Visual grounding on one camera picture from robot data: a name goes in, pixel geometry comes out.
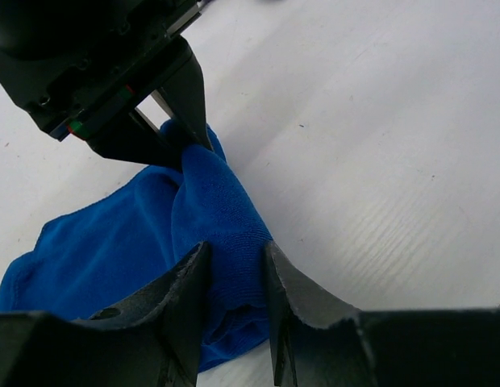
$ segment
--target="blue cloth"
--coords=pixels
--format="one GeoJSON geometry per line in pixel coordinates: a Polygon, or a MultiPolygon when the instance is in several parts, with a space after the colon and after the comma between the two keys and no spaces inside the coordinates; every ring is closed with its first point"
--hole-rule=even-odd
{"type": "Polygon", "coordinates": [[[35,249],[6,271],[0,311],[88,318],[206,240],[212,285],[200,371],[266,340],[260,256],[272,237],[209,132],[215,153],[190,145],[182,153],[183,173],[147,167],[108,198],[46,224],[35,249]]]}

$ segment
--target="blue towel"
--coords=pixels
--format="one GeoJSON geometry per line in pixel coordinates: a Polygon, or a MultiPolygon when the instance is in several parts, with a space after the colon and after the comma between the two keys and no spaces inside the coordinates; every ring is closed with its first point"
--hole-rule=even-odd
{"type": "Polygon", "coordinates": [[[183,173],[147,167],[111,196],[46,224],[35,250],[6,271],[0,311],[88,318],[167,272],[206,240],[212,285],[200,371],[265,341],[260,256],[272,237],[209,132],[215,153],[190,145],[182,153],[183,173]]]}

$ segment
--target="white surface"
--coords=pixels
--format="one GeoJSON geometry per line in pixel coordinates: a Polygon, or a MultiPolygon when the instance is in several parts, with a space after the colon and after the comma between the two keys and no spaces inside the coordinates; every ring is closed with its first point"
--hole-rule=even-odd
{"type": "MultiPolygon", "coordinates": [[[[500,0],[216,0],[185,37],[230,164],[303,272],[364,309],[500,302],[500,0]]],[[[139,168],[52,141],[0,88],[0,278],[139,168]]],[[[272,385],[270,368],[264,345],[198,385],[272,385]]]]}

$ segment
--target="black object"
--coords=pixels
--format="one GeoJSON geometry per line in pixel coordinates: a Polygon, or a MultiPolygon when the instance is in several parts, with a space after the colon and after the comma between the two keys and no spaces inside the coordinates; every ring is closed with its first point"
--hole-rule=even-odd
{"type": "Polygon", "coordinates": [[[265,251],[275,385],[500,386],[500,309],[364,312],[265,251]]]}
{"type": "Polygon", "coordinates": [[[202,70],[179,36],[198,16],[196,0],[0,0],[0,82],[58,140],[176,168],[184,138],[212,149],[202,70]],[[184,135],[135,110],[149,94],[184,135]]]}
{"type": "Polygon", "coordinates": [[[196,385],[210,248],[89,320],[0,314],[0,387],[196,385]]]}

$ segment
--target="cloth fold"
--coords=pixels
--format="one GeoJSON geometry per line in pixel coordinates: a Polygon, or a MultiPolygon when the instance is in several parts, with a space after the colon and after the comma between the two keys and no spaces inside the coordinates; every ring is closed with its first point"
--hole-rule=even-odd
{"type": "MultiPolygon", "coordinates": [[[[168,121],[161,130],[174,125],[168,121]]],[[[111,196],[47,223],[35,249],[12,262],[0,287],[0,312],[48,310],[88,318],[170,270],[196,243],[212,247],[212,284],[200,371],[268,338],[260,258],[272,239],[215,152],[190,145],[183,173],[150,166],[111,196]]]]}

